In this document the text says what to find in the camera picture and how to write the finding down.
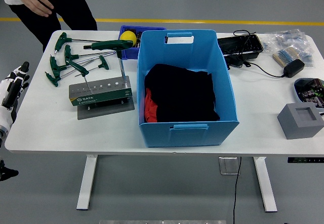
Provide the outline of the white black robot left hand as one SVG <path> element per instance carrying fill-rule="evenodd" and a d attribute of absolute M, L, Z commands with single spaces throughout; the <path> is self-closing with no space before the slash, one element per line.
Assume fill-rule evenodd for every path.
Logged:
<path fill-rule="evenodd" d="M 29 62 L 24 62 L 1 81 L 1 131 L 8 134 L 17 117 L 18 100 L 29 86 Z"/>

